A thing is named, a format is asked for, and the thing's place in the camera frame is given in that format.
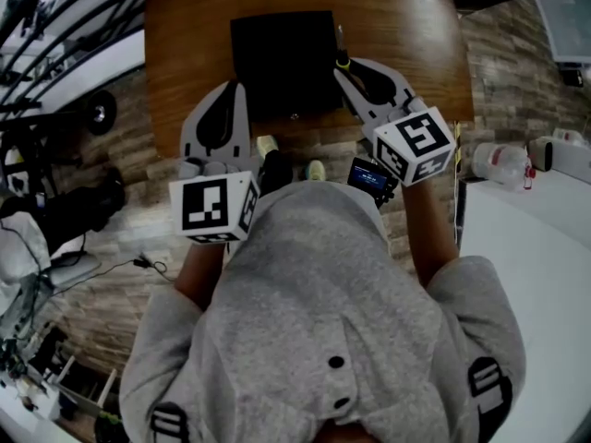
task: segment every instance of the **gray hoodie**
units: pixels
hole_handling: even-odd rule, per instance
[[[492,264],[427,289],[389,255],[373,199],[305,182],[262,198],[205,313],[156,293],[121,386],[134,443],[306,442],[359,422],[383,442],[488,441],[525,377]]]

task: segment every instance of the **white bottle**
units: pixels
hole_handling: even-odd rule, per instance
[[[512,191],[529,190],[536,177],[527,152],[506,144],[479,144],[474,151],[472,171]]]
[[[578,131],[574,131],[573,129],[562,129],[562,128],[554,128],[554,133],[552,133],[553,138],[561,139],[567,143],[573,144],[574,146],[587,146],[587,142],[583,135]]]

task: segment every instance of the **hoodie sleeve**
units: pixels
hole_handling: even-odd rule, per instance
[[[484,257],[452,261],[433,277],[427,292],[440,304],[452,340],[440,359],[434,358],[440,387],[448,390],[442,398],[449,403],[462,397],[463,402],[455,402],[462,408],[455,415],[452,441],[472,440],[465,436],[476,433],[479,443],[488,442],[525,381],[525,347],[509,299],[494,266]],[[451,363],[453,369],[444,372]],[[458,371],[463,378],[451,389],[444,374]]]
[[[148,440],[151,412],[188,359],[201,310],[175,289],[151,296],[121,379],[123,423],[134,443]]]

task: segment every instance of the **gray fabric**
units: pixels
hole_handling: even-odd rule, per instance
[[[29,213],[18,211],[1,222],[4,228],[14,230],[20,236],[0,229],[0,316],[17,298],[21,280],[38,274],[40,268],[45,270],[51,266],[45,237]]]
[[[204,314],[174,290],[152,297],[121,407],[136,443],[161,401],[186,412],[191,442],[311,441],[327,419],[381,441],[477,441],[466,371],[480,355],[517,394],[523,344],[486,259],[454,261],[426,292],[389,256],[370,196],[306,182],[259,202]]]

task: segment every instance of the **white device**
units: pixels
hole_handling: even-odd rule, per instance
[[[591,149],[562,139],[542,137],[552,143],[552,169],[591,184]]]
[[[247,239],[260,195],[251,171],[200,175],[169,189],[176,234],[201,244]]]
[[[199,102],[183,123],[180,149],[185,158],[258,171],[259,160],[250,156],[247,93],[242,84],[224,82]]]
[[[527,143],[527,152],[536,169],[544,173],[552,169],[552,142],[548,138],[531,140]]]
[[[373,157],[405,186],[445,170],[455,140],[436,107],[373,130]]]

